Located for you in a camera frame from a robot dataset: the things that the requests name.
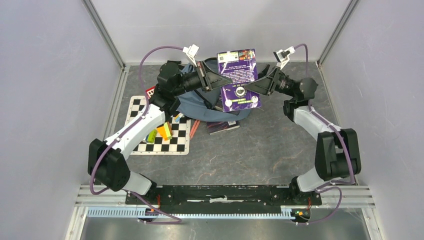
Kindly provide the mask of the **blue student backpack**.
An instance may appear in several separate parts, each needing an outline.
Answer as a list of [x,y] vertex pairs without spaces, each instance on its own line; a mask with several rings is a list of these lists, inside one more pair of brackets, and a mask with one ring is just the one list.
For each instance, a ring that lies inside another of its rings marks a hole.
[[240,121],[247,118],[251,113],[250,109],[224,112],[218,105],[222,102],[220,96],[221,90],[219,88],[208,92],[204,92],[200,88],[186,92],[178,96],[180,105],[177,111],[188,118],[204,122]]

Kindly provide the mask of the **purple paperback book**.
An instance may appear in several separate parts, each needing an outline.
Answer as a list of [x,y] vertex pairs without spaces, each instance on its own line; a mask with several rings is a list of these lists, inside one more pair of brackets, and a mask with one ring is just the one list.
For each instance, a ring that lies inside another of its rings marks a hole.
[[260,95],[247,90],[245,85],[258,80],[256,51],[254,48],[217,53],[218,73],[231,79],[221,88],[224,112],[260,108]]

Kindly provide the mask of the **dark book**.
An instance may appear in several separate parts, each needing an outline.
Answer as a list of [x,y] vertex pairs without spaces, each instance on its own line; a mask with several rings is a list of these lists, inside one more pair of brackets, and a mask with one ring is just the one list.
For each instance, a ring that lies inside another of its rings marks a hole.
[[237,129],[240,127],[239,121],[213,121],[206,122],[206,127],[210,135],[224,131]]

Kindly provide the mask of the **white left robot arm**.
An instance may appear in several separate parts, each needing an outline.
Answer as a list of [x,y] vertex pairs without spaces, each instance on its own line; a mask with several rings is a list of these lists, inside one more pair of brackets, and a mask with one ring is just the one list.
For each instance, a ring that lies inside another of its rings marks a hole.
[[150,132],[168,122],[177,112],[179,96],[202,90],[209,92],[231,84],[232,80],[210,69],[204,61],[194,66],[193,72],[183,73],[174,62],[167,62],[159,69],[153,95],[142,111],[127,125],[105,140],[94,139],[89,144],[87,172],[93,195],[94,182],[99,181],[114,192],[125,190],[138,194],[145,204],[153,203],[157,190],[149,178],[131,171],[127,159],[132,151]]

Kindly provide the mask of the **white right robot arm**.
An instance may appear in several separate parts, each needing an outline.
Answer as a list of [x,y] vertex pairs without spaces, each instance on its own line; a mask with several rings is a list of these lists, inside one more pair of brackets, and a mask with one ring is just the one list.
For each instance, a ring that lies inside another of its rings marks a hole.
[[331,123],[311,105],[317,87],[313,78],[293,80],[278,66],[245,85],[246,90],[264,96],[274,92],[290,96],[283,103],[284,115],[316,141],[314,166],[290,183],[288,196],[295,204],[306,201],[309,192],[323,192],[327,186],[355,184],[355,175],[362,169],[357,132]]

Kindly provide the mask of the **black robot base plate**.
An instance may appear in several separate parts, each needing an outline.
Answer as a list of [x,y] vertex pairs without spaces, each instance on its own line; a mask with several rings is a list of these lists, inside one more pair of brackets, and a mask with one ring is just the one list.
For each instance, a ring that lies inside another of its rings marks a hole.
[[316,192],[288,185],[162,185],[143,196],[168,214],[277,214],[282,206],[321,206]]

